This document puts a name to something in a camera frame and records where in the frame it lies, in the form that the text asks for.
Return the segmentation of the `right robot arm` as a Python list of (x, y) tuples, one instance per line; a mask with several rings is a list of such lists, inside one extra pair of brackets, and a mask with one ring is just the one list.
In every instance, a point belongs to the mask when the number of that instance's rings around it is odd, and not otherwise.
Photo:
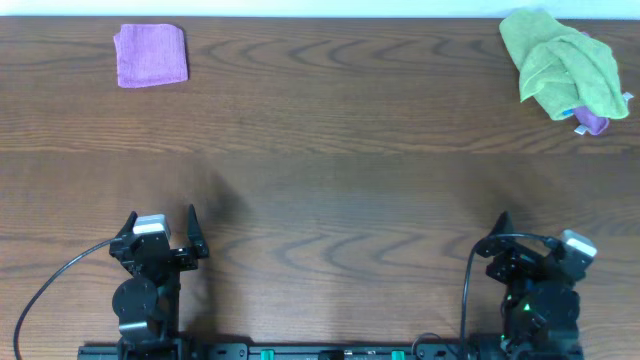
[(518, 233), (503, 212), (475, 254), (489, 258), (486, 275), (506, 286), (502, 333), (469, 342), (469, 359), (582, 359), (576, 284), (597, 249), (576, 231), (557, 237)]

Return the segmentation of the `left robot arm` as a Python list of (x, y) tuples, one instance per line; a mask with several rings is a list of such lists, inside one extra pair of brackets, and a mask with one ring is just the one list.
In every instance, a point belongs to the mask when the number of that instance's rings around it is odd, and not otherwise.
[(131, 275), (114, 292), (119, 319), (119, 359), (186, 359), (191, 341), (179, 331), (180, 275), (196, 270), (209, 248), (196, 210), (188, 207), (186, 247), (173, 249), (163, 214), (131, 213), (109, 245), (109, 254)]

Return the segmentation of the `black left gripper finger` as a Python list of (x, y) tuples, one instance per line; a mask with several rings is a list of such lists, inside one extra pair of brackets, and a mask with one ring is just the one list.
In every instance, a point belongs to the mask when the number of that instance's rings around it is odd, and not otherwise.
[(119, 230), (119, 232), (116, 235), (116, 238), (122, 238), (123, 236), (126, 236), (127, 234), (130, 234), (133, 232), (133, 227), (135, 225), (135, 222), (138, 218), (138, 215), (135, 211), (132, 211), (125, 224), (122, 226), (122, 228)]
[(198, 259), (209, 257), (209, 247), (199, 224), (196, 210), (193, 204), (190, 204), (188, 207), (187, 239), (191, 243), (191, 247)]

